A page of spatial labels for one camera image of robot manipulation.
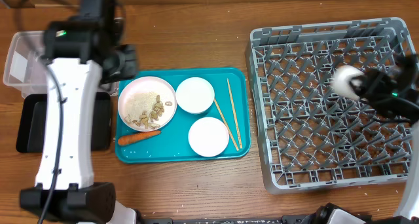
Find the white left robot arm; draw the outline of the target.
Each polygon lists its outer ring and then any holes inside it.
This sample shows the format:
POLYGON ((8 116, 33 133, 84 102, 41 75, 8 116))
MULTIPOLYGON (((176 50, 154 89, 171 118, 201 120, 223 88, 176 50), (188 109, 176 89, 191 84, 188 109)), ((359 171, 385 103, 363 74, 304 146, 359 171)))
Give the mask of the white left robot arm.
POLYGON ((125 19, 118 0, 81 0, 77 14, 53 21, 43 33, 47 109, 43 154, 32 188, 20 192, 20 207, 40 221, 141 223, 141 214, 116 198, 115 186, 97 182, 91 137, 97 89, 132 79, 134 45, 122 38, 125 19))

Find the white cup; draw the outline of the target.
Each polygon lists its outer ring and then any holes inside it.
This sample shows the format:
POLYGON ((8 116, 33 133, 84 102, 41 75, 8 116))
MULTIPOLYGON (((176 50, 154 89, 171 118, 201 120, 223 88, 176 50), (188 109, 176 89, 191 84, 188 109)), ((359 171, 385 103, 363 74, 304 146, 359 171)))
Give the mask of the white cup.
POLYGON ((359 96, 350 86, 353 78, 363 76, 364 73, 351 65, 343 65, 335 70, 331 88, 333 92, 339 96, 358 101, 359 96))

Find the pink bowl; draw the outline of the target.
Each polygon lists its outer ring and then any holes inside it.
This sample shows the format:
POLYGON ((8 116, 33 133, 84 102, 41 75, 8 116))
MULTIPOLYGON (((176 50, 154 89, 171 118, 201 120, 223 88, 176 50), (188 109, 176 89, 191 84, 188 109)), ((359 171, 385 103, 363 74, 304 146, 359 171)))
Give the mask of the pink bowl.
POLYGON ((229 143, 230 136, 225 124, 214 117, 204 117, 192 124, 188 133, 191 149, 202 157, 220 155, 229 143))

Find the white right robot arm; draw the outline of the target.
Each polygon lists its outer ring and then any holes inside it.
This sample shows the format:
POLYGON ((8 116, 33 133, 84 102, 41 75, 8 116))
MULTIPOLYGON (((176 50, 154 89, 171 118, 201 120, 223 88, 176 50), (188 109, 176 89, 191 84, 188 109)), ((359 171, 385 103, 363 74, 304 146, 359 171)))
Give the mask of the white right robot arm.
POLYGON ((398 56, 396 73, 377 69, 366 72, 351 65, 339 67, 331 83, 334 93, 371 106, 386 117, 379 123, 408 123, 412 126, 414 151, 403 198, 393 217, 375 223, 418 222, 418 55, 398 56))

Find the white bowl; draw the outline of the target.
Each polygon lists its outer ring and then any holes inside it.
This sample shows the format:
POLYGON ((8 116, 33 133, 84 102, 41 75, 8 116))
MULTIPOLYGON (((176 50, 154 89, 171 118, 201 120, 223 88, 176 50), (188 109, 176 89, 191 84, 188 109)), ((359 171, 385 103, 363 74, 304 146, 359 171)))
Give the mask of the white bowl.
POLYGON ((191 114, 207 111, 215 99, 215 91, 209 81, 190 77, 182 81, 175 91, 177 104, 191 114))

